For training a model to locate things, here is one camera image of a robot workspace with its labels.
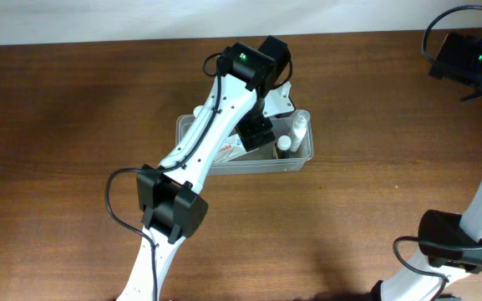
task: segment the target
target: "small bottle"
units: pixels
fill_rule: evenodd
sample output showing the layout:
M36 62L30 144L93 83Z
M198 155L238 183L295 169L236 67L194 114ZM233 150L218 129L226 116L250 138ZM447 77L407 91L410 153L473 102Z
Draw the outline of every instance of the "small bottle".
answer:
M294 118L290 134L292 140L291 152L298 151L298 147L300 147L302 140L306 136L307 123L310 118L311 116L309 115L309 112L305 110L299 110L297 116Z
M291 138L287 135L283 135L276 141L274 145L274 159L289 159L291 152Z

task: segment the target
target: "wire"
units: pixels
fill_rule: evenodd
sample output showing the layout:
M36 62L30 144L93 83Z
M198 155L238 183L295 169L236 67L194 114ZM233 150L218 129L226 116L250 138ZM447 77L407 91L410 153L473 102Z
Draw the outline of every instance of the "wire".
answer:
M211 73L209 73L209 71L207 71L207 63L209 62L210 59L213 59L215 56L219 56L219 55L222 55L222 53L212 54L212 55L208 56L207 59L204 60L204 66L203 66L202 69L204 70L205 75L211 76L211 77L216 76L217 72L211 74Z
M398 245L401 242L419 242L420 243L420 240L417 237L399 237L395 239L395 241L393 242L393 252L394 252L394 255L397 257L397 259L400 261L400 263L402 263L402 265L404 265L408 270L414 273L417 273L419 275L436 277L441 279L441 286L439 287L435 295L430 299L431 301L434 301L437 297L439 297L443 293L444 288L447 286L447 283L449 282L449 278L442 273L426 272L423 270L419 270L418 268L415 268L411 264L407 263L404 260L404 258L402 258L402 256L400 255L400 252L398 251Z
M205 74L208 74L208 75L209 75L209 73L207 72L207 70L206 70L206 68L205 68L206 65L207 65L207 62L208 62L211 58L214 58L215 56L218 56L218 55L221 55L221 54L212 54L212 55L210 55L209 57L207 57L207 59L205 59L205 61L204 61L204 67L203 67L203 70L204 70L204 73L205 73ZM164 167L160 166L158 170L166 173L166 172L169 172L169 171L174 171L174 170L176 170L176 169L184 166L185 163L192 157L192 155L194 155L194 153L196 152L196 150L198 149L198 147L201 145L201 142L204 140L205 135L207 134L207 132L209 131L211 125L213 124L213 120L215 120L216 114L219 112L220 106L221 106L222 76L221 76L221 73L220 73L220 69L218 68L220 59L221 59L221 57L219 57L219 58L216 60L216 101L215 101L215 106L214 106L213 109L211 110L211 111L212 111L212 112L211 112L211 117L209 118L209 121L207 121L207 124L205 125L204 130L201 132L200 137L198 138L198 140L196 141L196 143L194 144L194 146L192 146L192 149L190 149L190 151L185 155L185 157L183 158L183 160L177 161L177 162L175 163L175 165L172 166L172 167L164 168Z
M155 249L157 246L155 245L155 242L151 237L148 235L144 234L142 231L139 229L129 225L126 222L123 222L120 220L113 212L113 208L110 206L110 187L111 184L113 183L114 178L120 174L124 173L142 173L146 172L146 170L142 170L140 168L122 168L118 169L117 171L113 172L110 176L109 179L107 180L107 184L105 185L105 206L107 207L107 211L109 212L109 215L114 219L115 222L120 224L122 227L129 229L131 232L139 234L141 237L143 237L145 240L147 240L150 243L151 247L151 272L153 274L153 296L152 299L153 301L158 301L159 299L159 292L157 291L157 272L156 272L156 267L155 267Z
M285 80L282 81L281 84L276 84L272 87L272 89L278 89L280 88L281 86L283 86L286 82L288 82L289 80L291 80L291 77L292 77L292 59L289 59L289 74L287 75L287 78Z
M449 65L449 64L446 64L446 63L442 63L442 62L439 62L438 60L434 59L429 53L428 53L428 50L427 50L427 47L428 47L428 37L430 35L430 32L432 31L432 28L435 26L435 24L437 24L437 22L439 22L442 18L450 15L451 13L456 13L456 12L460 12L460 11L464 11L464 10L480 10L482 11L482 5L463 5L463 6L459 6L459 7L456 7L456 8L451 8L449 9L448 11L440 14L436 19L434 19L432 21L432 23L426 28L426 30L424 31L424 36L423 36L423 46L422 46L422 51L423 51L423 55L424 57L435 67L438 67L440 69L445 69L447 71L450 71L452 73L456 73L456 74L460 74L460 75L463 75L469 79L472 79L474 81L478 81L480 83L482 83L482 75L479 75L479 74L475 74L475 73L472 73L472 72L469 72L469 71L466 71L466 70L463 70L463 69L460 69L460 68L456 68L452 65Z

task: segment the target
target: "white bottle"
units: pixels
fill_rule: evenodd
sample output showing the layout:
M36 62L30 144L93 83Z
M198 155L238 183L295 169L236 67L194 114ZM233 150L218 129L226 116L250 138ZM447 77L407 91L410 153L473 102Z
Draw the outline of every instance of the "white bottle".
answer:
M300 147L302 140L306 136L307 123L310 118L311 116L309 115L309 112L305 110L299 110L297 116L294 118L290 134L292 140L290 148L291 152L298 151L298 147Z

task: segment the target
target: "bottle cap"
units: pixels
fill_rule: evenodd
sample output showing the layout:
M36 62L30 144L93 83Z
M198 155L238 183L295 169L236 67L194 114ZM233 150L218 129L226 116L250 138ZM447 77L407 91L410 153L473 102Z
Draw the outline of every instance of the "bottle cap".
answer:
M301 129L306 128L307 122L309 122L309 119L311 119L309 112L307 112L306 110L299 110L297 113L297 116L294 118L293 126L295 128L301 128Z
M283 135L277 140L277 148L281 151L287 151L291 147L291 138L288 135Z

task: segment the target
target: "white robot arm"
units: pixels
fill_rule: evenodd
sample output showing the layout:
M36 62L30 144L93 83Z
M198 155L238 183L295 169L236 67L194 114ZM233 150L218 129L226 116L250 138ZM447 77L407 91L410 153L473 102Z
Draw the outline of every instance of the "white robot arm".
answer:
M479 92L470 97L475 98L482 95L482 81L476 81L476 70L466 69L453 76L449 71L454 70L446 68L454 65L453 57L461 59L451 55L451 51L459 50L459 43L468 42L459 36L448 37L445 51L440 52L436 60L430 60L434 65L431 75L476 84L474 87ZM471 46L469 49L473 50L468 53L477 60L471 67L478 64L482 71L482 49L478 55L473 53L475 45ZM274 141L268 117L291 114L295 109L288 97L290 84L274 85L287 63L291 63L287 45L273 37L258 50L237 43L219 54L213 88L183 140L161 161L159 168L144 166L121 171L139 173L139 204L144 212L142 232L124 224L112 213L108 192L114 177L109 178L105 197L109 213L118 223L144 237L129 281L118 300L158 300L175 252L194 234L207 212L207 203L199 193L222 141L234 129L248 151ZM457 67L468 67L466 64L470 64L469 60ZM468 81L462 80L462 74ZM412 241L419 242L415 255L407 263L399 258L406 268L378 282L370 293L372 300L434 299L446 285L482 270L482 183L463 216L429 211L421 221L419 237ZM394 245L397 255L398 242Z
M269 117L285 117L295 110L289 97L291 65L286 81L275 85L285 66L291 64L285 43L268 37L258 50L236 43L216 56L217 75L207 101L181 142L161 161L160 168L121 170L139 173L139 203L145 214L141 232L130 228L143 239L118 300L159 298L175 252L194 234L207 212L207 203L199 193L215 154L228 135L237 130L245 148L256 149L275 140ZM112 179L114 176L109 178L108 188ZM112 213L109 189L106 203L111 216L129 227Z
M451 38L449 35L445 44L454 40L457 39ZM453 46L459 47L461 45L444 45L445 54L450 54ZM474 56L478 67L475 65L474 69L471 69L474 72L476 72L476 68L482 68L482 49L478 51L480 54ZM481 95L482 93L479 92L474 94L473 97L480 97ZM470 248L482 246L482 182L474 200L463 216L450 215L444 212L427 212L419 227L419 240L414 241L419 242L420 246L422 240L430 242L434 240L439 244L452 245L455 248L457 248L456 246ZM422 272L444 275L446 281L438 276L419 274L412 268L404 267L390 279L378 282L371 293L373 299L383 301L434 300L441 294L445 286L466 278L471 273L482 271L482 250L465 251L462 248L458 252L448 252L446 249L428 248L428 246L423 245L408 260L408 265Z

